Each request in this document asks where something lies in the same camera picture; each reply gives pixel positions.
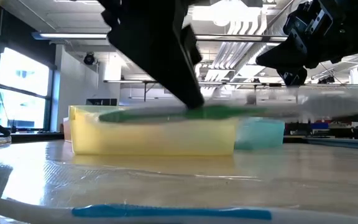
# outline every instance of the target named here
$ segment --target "table surface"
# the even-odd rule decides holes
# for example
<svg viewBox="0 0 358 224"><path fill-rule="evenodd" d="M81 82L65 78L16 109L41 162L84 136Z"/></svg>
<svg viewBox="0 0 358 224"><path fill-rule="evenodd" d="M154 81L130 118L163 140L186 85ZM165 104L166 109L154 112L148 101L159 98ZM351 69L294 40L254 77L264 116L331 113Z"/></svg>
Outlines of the table surface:
<svg viewBox="0 0 358 224"><path fill-rule="evenodd" d="M0 147L4 198L49 207L128 203L280 207L358 216L358 149L284 144L229 157L75 156L65 141Z"/></svg>

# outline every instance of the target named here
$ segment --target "robotic arm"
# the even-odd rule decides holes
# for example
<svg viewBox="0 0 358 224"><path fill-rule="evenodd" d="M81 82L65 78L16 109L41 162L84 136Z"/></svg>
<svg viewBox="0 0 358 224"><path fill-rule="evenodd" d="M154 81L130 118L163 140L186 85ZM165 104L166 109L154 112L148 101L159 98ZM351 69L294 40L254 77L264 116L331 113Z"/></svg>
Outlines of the robotic arm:
<svg viewBox="0 0 358 224"><path fill-rule="evenodd" d="M338 63L358 54L358 0L314 0L292 12L283 28L288 39L257 57L257 64L275 68L288 86L303 85L305 68Z"/></svg>
<svg viewBox="0 0 358 224"><path fill-rule="evenodd" d="M199 1L98 1L111 27L110 43L188 108L201 107L204 98L194 70L201 55L191 26L182 29L188 6Z"/></svg>
<svg viewBox="0 0 358 224"><path fill-rule="evenodd" d="M98 0L111 27L109 42L189 109L204 104L194 66L201 61L193 29L182 29L188 6L200 0ZM288 86L303 85L320 62L338 63L358 53L358 0L313 0L300 4L285 24L288 39L260 55Z"/></svg>

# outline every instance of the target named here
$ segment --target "security camera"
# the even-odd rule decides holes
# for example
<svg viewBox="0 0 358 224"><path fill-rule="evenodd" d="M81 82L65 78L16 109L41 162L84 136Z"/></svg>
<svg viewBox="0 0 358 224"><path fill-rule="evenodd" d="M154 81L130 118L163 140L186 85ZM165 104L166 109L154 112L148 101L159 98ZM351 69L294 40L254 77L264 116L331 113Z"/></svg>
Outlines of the security camera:
<svg viewBox="0 0 358 224"><path fill-rule="evenodd" d="M85 65L94 65L96 63L96 59L94 57L93 52L86 53L86 56L84 58Z"/></svg>

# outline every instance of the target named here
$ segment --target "yellow container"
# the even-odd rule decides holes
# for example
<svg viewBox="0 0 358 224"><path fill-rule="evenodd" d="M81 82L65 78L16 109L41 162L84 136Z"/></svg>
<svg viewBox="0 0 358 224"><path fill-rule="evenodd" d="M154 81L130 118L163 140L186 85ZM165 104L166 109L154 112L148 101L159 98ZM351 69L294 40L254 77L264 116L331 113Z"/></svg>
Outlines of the yellow container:
<svg viewBox="0 0 358 224"><path fill-rule="evenodd" d="M162 124L99 123L90 119L117 106L70 106L75 154L96 155L231 155L238 119L182 121Z"/></svg>

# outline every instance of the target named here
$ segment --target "window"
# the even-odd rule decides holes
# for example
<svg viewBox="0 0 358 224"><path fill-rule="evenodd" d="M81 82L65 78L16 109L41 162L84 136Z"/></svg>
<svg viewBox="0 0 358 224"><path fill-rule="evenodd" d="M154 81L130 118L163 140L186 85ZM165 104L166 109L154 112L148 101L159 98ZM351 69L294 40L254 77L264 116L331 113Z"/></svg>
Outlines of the window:
<svg viewBox="0 0 358 224"><path fill-rule="evenodd" d="M0 56L0 125L48 129L50 79L46 65L5 48Z"/></svg>
<svg viewBox="0 0 358 224"><path fill-rule="evenodd" d="M45 99L0 89L0 125L44 128Z"/></svg>
<svg viewBox="0 0 358 224"><path fill-rule="evenodd" d="M49 68L14 50L1 54L0 84L38 95L48 93Z"/></svg>

